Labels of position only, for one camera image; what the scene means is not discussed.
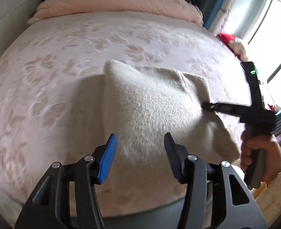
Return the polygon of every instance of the towel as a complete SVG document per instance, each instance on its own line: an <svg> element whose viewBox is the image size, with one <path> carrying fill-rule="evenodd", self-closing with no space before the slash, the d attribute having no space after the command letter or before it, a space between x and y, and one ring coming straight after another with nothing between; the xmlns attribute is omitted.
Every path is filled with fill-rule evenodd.
<svg viewBox="0 0 281 229"><path fill-rule="evenodd" d="M210 100L204 77L106 62L103 122L106 139L118 135L118 150L109 178L97 190L104 197L103 214L136 213L184 196L186 186L174 179L164 149L167 132L206 162L239 158L221 118L201 109Z"/></svg>

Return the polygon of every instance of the sleeve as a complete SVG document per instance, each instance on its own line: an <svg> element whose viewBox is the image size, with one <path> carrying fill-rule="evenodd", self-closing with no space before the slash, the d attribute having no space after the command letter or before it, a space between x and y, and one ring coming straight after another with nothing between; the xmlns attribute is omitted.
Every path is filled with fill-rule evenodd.
<svg viewBox="0 0 281 229"><path fill-rule="evenodd" d="M273 179L269 188L256 199L256 202L269 227L281 214L281 172Z"/></svg>

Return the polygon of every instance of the bedspread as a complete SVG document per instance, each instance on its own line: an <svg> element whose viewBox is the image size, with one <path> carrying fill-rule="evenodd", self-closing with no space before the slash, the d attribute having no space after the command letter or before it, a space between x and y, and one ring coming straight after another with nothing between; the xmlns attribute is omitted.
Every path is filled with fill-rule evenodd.
<svg viewBox="0 0 281 229"><path fill-rule="evenodd" d="M239 61L195 23L136 12L99 12L39 21L0 59L0 188L24 203L55 161L74 163L104 141L103 66L160 66L207 78L216 101L250 104ZM242 125L222 115L240 144ZM97 187L98 200L108 187ZM103 216L134 213L182 197L129 207L125 197Z"/></svg>

